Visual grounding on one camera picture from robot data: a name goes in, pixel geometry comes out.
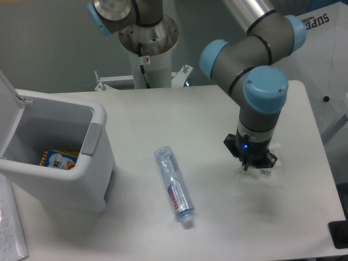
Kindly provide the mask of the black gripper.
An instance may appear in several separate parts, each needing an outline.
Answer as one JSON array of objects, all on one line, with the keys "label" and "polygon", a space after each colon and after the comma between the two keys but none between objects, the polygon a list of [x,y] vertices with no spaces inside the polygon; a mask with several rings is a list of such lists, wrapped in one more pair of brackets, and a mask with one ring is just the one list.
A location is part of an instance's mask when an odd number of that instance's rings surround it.
[{"label": "black gripper", "polygon": [[228,134],[223,143],[243,165],[252,166],[255,169],[269,169],[273,168],[278,160],[277,156],[269,152],[270,141],[271,139],[254,142],[251,141],[250,135],[241,136],[237,131],[236,135]]}]

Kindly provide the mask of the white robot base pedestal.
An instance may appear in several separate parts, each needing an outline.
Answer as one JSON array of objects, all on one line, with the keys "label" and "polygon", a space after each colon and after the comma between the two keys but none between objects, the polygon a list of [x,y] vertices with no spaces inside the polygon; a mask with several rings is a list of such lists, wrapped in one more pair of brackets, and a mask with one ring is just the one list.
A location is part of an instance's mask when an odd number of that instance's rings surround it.
[{"label": "white robot base pedestal", "polygon": [[172,73],[172,50],[179,38],[176,22],[169,16],[153,27],[141,27],[133,24],[119,31],[119,40],[128,51],[132,74],[135,77],[140,70],[165,70]]}]

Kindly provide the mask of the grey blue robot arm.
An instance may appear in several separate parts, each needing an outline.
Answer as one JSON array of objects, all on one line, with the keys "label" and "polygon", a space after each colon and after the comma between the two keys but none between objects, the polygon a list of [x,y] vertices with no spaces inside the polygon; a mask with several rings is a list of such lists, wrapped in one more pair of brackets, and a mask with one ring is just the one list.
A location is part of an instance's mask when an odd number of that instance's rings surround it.
[{"label": "grey blue robot arm", "polygon": [[[200,68],[240,108],[235,134],[224,143],[244,168],[271,168],[269,150],[287,99],[288,79],[273,64],[299,49],[306,28],[293,16],[280,15],[269,1],[225,1],[246,38],[236,44],[214,40],[202,51]],[[163,12],[162,1],[91,1],[88,11],[103,35],[118,33],[131,57],[137,89],[167,88],[171,50],[178,27]]]}]

